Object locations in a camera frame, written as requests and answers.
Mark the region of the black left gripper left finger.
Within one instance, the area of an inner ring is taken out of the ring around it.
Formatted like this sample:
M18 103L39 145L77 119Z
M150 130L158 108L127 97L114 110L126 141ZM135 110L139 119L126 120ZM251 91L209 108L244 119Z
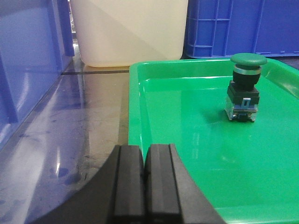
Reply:
M143 160L138 146L116 145L77 193L35 224L143 224Z

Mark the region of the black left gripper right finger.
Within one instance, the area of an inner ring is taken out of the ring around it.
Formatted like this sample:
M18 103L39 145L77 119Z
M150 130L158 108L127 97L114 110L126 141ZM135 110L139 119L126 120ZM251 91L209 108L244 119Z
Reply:
M190 177L173 144L152 144L145 161L149 224L223 224Z

